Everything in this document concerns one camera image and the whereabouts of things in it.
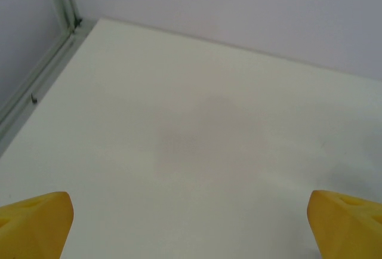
white table surface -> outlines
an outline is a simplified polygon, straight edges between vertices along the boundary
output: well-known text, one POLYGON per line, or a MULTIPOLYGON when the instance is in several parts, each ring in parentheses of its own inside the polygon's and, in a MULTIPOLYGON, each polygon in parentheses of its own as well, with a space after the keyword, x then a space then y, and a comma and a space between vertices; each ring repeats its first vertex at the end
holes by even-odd
POLYGON ((319 258, 313 189, 382 200, 382 83, 100 20, 0 159, 69 192, 62 258, 319 258))

white wall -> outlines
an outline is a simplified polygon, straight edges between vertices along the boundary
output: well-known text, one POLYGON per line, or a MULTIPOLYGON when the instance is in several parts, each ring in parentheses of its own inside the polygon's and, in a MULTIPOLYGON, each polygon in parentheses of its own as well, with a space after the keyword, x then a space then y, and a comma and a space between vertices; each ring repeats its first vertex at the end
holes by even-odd
POLYGON ((381 0, 77 0, 134 21, 382 79, 381 0))
POLYGON ((0 107, 60 34, 51 0, 0 0, 0 107))

